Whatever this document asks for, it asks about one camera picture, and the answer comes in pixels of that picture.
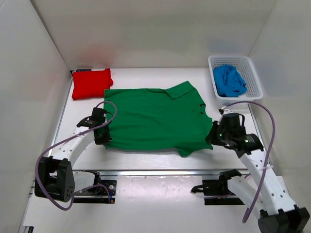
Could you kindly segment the green t shirt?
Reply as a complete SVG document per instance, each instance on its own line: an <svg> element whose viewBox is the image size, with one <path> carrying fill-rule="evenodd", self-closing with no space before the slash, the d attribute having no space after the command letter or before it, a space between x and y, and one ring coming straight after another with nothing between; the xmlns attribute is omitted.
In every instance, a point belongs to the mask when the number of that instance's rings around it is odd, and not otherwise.
<svg viewBox="0 0 311 233"><path fill-rule="evenodd" d="M213 146L205 141L212 128L206 104L188 81L168 89L110 89L105 109L117 114L109 125L108 149L152 152L176 150L181 157Z"/></svg>

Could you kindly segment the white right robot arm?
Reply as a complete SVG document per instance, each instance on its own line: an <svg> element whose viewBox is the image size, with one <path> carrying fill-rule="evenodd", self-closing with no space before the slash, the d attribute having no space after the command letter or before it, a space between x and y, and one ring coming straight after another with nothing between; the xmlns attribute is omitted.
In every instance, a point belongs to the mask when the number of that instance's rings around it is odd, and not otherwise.
<svg viewBox="0 0 311 233"><path fill-rule="evenodd" d="M236 153L256 187L236 169L221 172L218 190L234 194L246 206L242 222L254 215L261 233L301 233L310 219L305 207L298 207L268 164L268 153L255 134L247 134L239 117L222 117L212 123L206 141Z"/></svg>

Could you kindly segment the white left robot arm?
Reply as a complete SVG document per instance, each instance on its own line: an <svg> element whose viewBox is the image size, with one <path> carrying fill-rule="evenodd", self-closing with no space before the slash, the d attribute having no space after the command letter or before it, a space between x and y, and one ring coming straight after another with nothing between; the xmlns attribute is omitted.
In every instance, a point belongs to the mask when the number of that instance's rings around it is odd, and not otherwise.
<svg viewBox="0 0 311 233"><path fill-rule="evenodd" d="M35 195L48 199L58 209L71 208L76 194L97 194L105 190L108 203L111 192L101 184L99 172L85 169L73 172L73 165L92 142L104 145L111 140L108 123L79 124L73 135L47 148L35 165Z"/></svg>

